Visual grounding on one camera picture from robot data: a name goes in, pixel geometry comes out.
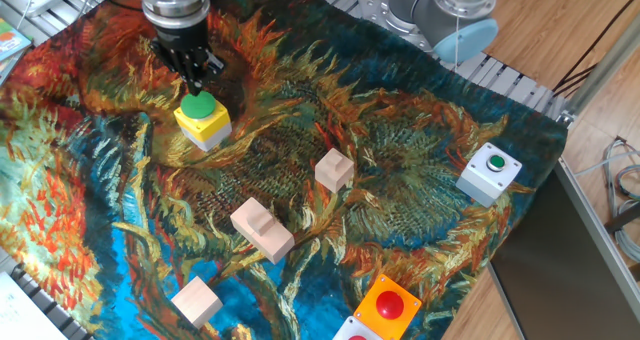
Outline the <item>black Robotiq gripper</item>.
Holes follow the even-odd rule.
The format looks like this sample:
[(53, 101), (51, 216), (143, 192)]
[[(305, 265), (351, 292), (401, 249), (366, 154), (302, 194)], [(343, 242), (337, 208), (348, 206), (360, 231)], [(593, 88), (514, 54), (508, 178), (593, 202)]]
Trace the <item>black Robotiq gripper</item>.
[(206, 20), (184, 28), (157, 25), (154, 28), (156, 37), (150, 48), (156, 53), (167, 53), (168, 67), (180, 75), (191, 95), (198, 96), (201, 93), (203, 79), (203, 67), (192, 51), (206, 50), (206, 68), (213, 74), (223, 72), (224, 62), (209, 50)]

